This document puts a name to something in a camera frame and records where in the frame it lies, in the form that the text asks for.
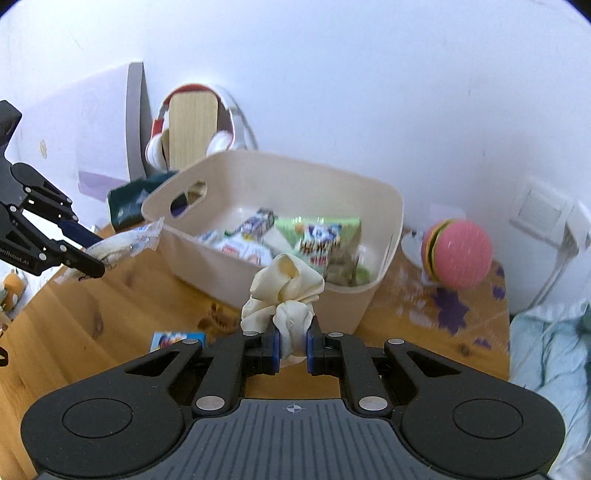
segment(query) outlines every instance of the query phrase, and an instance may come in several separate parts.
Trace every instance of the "white wall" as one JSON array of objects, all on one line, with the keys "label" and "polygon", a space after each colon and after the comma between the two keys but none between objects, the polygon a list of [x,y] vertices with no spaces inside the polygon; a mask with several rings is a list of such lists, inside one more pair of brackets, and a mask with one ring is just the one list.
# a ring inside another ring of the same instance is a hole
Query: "white wall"
[{"label": "white wall", "polygon": [[[0,56],[0,96],[23,109],[132,60],[153,112],[181,83],[218,83],[260,149],[393,183],[407,225],[432,202],[464,208],[512,310],[556,257],[508,224],[519,183],[591,206],[591,27],[562,0],[23,0]],[[578,258],[551,299],[591,296],[590,271]]]}]

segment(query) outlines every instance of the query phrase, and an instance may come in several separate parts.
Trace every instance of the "storage bin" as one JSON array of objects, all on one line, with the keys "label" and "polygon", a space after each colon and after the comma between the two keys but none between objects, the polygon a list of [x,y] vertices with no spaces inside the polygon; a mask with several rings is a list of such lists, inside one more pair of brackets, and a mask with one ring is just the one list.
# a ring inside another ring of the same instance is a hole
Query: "storage bin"
[{"label": "storage bin", "polygon": [[[171,203],[199,185],[203,196],[178,216]],[[180,279],[235,308],[249,299],[262,268],[196,240],[211,229],[234,230],[260,207],[277,216],[361,218],[360,262],[369,284],[326,284],[314,303],[325,332],[353,333],[390,266],[402,232],[402,197],[391,185],[335,168],[259,151],[211,155],[163,183],[144,202],[146,220],[164,217],[158,249]]]}]

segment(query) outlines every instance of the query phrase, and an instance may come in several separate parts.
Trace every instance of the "light blue cloth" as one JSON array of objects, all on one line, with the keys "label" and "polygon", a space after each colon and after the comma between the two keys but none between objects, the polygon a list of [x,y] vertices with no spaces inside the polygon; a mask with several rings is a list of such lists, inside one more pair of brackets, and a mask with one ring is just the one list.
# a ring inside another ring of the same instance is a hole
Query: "light blue cloth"
[{"label": "light blue cloth", "polygon": [[588,301],[539,306],[511,323],[511,382],[550,400],[566,439],[550,475],[591,440],[591,309]]}]

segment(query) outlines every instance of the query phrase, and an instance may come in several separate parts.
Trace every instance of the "gray panel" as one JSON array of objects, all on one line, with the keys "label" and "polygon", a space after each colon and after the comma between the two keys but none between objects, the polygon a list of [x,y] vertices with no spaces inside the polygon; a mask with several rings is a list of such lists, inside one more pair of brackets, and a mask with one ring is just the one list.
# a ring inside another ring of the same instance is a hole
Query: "gray panel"
[{"label": "gray panel", "polygon": [[230,415],[195,422],[172,455],[129,480],[450,478],[411,456],[388,422],[357,417],[337,399],[242,400]]}]

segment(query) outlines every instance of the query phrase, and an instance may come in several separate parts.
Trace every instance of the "red and white headphones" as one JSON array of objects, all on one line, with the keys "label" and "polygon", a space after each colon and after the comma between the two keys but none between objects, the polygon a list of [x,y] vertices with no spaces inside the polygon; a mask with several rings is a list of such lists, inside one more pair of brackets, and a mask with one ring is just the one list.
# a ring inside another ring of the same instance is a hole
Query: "red and white headphones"
[{"label": "red and white headphones", "polygon": [[184,92],[212,92],[217,97],[218,101],[224,107],[228,115],[226,119],[220,119],[220,123],[225,127],[213,136],[207,148],[207,155],[226,150],[239,150],[247,148],[245,140],[245,121],[242,112],[237,107],[233,98],[220,87],[205,85],[202,83],[188,83],[182,85],[176,90],[168,94],[162,102],[158,117],[152,123],[152,133],[150,141],[146,145],[146,161],[154,168],[160,171],[167,171],[168,165],[164,156],[162,145],[162,133],[164,129],[164,115],[170,108],[170,100],[177,93]]}]

